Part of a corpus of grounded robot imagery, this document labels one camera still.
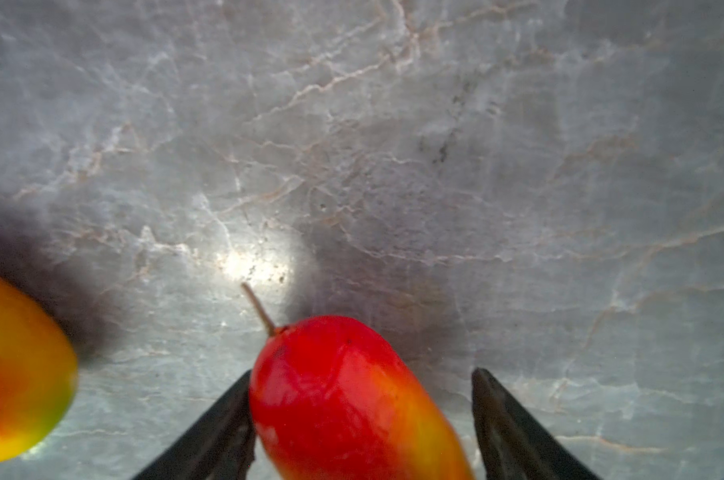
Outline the red-yellow fake mango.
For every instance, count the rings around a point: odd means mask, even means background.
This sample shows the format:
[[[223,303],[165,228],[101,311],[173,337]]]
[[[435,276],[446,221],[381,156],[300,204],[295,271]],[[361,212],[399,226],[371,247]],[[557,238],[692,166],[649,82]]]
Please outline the red-yellow fake mango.
[[[268,333],[251,417],[282,478],[473,478],[450,422],[380,334],[334,315],[278,327],[243,289]]]
[[[59,324],[0,277],[0,462],[41,442],[78,386],[77,355]]]

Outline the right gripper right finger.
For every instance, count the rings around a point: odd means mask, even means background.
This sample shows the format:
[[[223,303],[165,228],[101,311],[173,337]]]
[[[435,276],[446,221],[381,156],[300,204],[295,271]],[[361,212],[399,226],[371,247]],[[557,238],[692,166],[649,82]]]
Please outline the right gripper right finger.
[[[472,411],[488,479],[599,480],[484,368],[472,372]]]

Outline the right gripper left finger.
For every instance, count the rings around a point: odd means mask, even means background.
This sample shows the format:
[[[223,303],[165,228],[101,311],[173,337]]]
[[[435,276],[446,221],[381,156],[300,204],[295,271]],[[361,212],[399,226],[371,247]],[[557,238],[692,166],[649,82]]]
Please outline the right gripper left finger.
[[[135,480],[241,480],[255,460],[256,433],[246,371]]]

